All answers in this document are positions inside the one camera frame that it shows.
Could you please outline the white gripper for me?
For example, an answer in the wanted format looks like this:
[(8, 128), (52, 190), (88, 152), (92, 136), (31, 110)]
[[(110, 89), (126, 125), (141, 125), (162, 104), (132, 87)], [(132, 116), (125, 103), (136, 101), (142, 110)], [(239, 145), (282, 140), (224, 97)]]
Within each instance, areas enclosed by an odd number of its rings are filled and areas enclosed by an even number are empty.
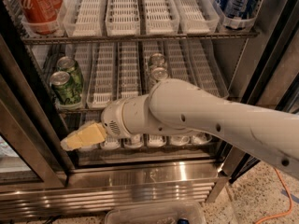
[(126, 99), (111, 102), (101, 114), (101, 123), (88, 121), (78, 130), (70, 133), (61, 141), (63, 150), (71, 151), (82, 147), (88, 147), (102, 143), (107, 138), (107, 133), (115, 138), (129, 138), (130, 133), (126, 129), (122, 111)]

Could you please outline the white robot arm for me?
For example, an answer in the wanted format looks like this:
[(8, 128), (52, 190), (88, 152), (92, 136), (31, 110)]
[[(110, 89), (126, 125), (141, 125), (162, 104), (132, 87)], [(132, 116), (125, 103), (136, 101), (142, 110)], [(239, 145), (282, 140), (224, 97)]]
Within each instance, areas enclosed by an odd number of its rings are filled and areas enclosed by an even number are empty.
[(282, 172), (299, 178), (299, 116), (216, 97), (191, 83), (169, 78), (145, 95), (110, 103), (61, 141), (70, 151), (102, 143), (108, 135), (209, 133)]

